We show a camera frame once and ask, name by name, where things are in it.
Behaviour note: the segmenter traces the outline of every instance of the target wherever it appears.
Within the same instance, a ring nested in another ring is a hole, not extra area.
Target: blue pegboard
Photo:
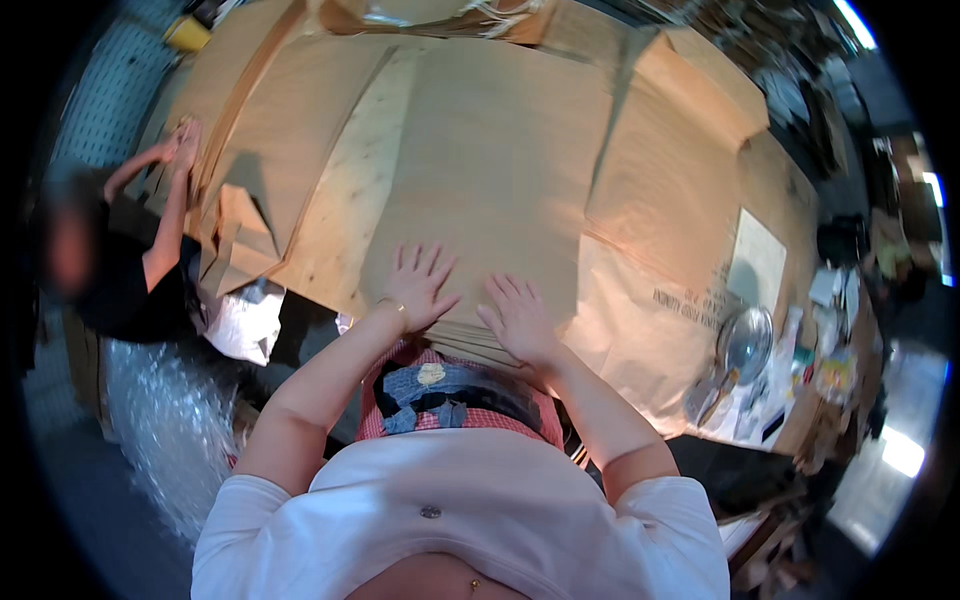
[[[104,167],[130,157],[140,122],[176,56],[163,33],[182,7],[182,0],[123,3],[70,95],[51,160],[72,155]]]

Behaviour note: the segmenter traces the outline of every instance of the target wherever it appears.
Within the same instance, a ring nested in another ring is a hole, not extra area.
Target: gold bracelet
[[[400,318],[403,319],[403,330],[406,331],[407,330],[407,307],[403,305],[403,302],[393,298],[392,296],[384,296],[383,298],[380,299],[380,301],[377,304],[379,304],[384,300],[389,300],[394,304],[396,304],[396,312],[400,313]]]

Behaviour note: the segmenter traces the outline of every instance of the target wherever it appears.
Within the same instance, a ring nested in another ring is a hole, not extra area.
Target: white paper sheet
[[[727,289],[753,306],[777,309],[786,247],[746,209],[740,208]]]
[[[843,271],[821,267],[810,283],[810,299],[822,306],[833,306],[833,297],[843,287]]]

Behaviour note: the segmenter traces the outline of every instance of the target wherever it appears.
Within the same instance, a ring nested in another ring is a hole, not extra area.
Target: yellow patch
[[[444,377],[446,377],[446,372],[444,371],[444,365],[441,363],[426,363],[420,367],[420,372],[417,373],[417,381],[423,385],[437,383]]]

